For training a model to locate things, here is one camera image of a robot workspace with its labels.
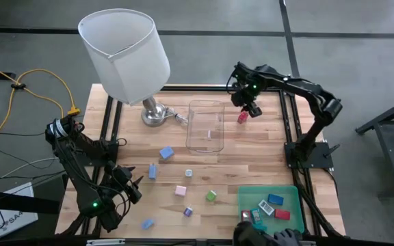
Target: white lampshade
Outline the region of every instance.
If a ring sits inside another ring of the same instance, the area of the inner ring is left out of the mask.
[[[126,9],[102,10],[79,23],[89,56],[105,91],[134,105],[157,93],[170,77],[170,65],[155,22]]]

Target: concrete floor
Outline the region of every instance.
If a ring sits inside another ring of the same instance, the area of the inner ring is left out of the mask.
[[[292,31],[324,33],[394,33],[394,0],[286,0]],[[85,15],[107,8],[131,8],[151,15],[159,30],[284,31],[277,0],[0,0],[0,25],[75,28]],[[284,37],[162,36],[170,60],[169,83],[225,83],[241,60],[268,63],[290,73]],[[354,129],[394,105],[394,39],[294,38],[300,74],[342,99],[343,110],[324,131],[331,144],[339,201],[346,232],[353,238],[394,242],[394,199],[376,194],[394,187],[394,176],[374,133]],[[46,68],[69,84],[78,107],[85,109],[94,67],[77,35],[0,34],[0,69],[20,74]],[[29,88],[68,109],[64,87],[47,74],[25,78]],[[10,95],[0,81],[0,122]],[[39,133],[59,117],[55,105],[17,92],[5,132]],[[52,155],[44,137],[0,136],[0,149],[28,161]],[[22,165],[0,154],[0,176]],[[61,170],[26,167],[15,175],[35,176]],[[0,191],[22,180],[1,180]]]

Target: lamp base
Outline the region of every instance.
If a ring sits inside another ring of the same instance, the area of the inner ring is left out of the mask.
[[[167,118],[167,110],[161,103],[156,103],[153,97],[147,98],[142,101],[144,109],[141,111],[141,118],[145,125],[150,127],[156,127],[162,125]]]

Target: wooden tabletop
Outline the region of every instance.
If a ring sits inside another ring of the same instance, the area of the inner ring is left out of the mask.
[[[225,106],[224,149],[219,155],[192,154],[185,146],[187,128],[174,118],[168,118],[160,127],[150,128],[141,121],[141,103],[133,107],[125,105],[118,137],[124,137],[128,144],[119,148],[117,164],[136,166],[134,178],[144,175],[140,183],[142,199],[132,204],[118,229],[110,233],[103,230],[101,237],[232,238],[233,228],[239,221],[238,186],[293,184],[291,172],[285,164],[285,130],[277,93],[262,93],[257,104],[263,115],[249,118],[244,124],[237,123],[239,108],[232,105],[230,96],[225,92],[160,92],[155,99],[185,117],[191,100],[222,101]],[[84,133],[92,139],[99,138],[106,100],[103,87],[100,84],[92,85],[83,121],[86,127]],[[296,100],[302,130],[306,132],[313,123],[313,116],[303,98],[297,97]],[[112,114],[107,136],[111,134],[113,119]],[[166,146],[171,146],[175,155],[166,162],[160,161],[159,151]],[[158,166],[156,181],[148,179],[151,163]],[[193,170],[192,178],[185,177],[186,169]],[[335,229],[344,234],[333,181],[320,169],[312,169],[311,178],[318,207]],[[185,197],[174,195],[177,185],[187,187]],[[214,203],[205,200],[209,190],[217,192]],[[69,182],[56,233],[64,231],[78,215],[76,197],[77,193]],[[115,201],[116,204],[121,203],[119,196]],[[183,211],[190,204],[193,215],[185,217]],[[312,231],[309,209],[305,213],[308,228]],[[141,229],[141,223],[146,219],[155,220],[149,230]]]

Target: green tray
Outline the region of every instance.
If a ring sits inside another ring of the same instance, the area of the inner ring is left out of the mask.
[[[290,220],[276,219],[274,212],[268,216],[258,203],[262,200],[268,202],[268,194],[279,195],[284,198],[283,205],[271,204],[274,209],[283,209],[290,212]],[[300,210],[298,189],[293,185],[285,186],[242,186],[238,188],[238,215],[241,220],[241,211],[259,208],[263,225],[267,226],[267,233],[273,235],[287,228],[292,230],[304,231],[304,222]]]

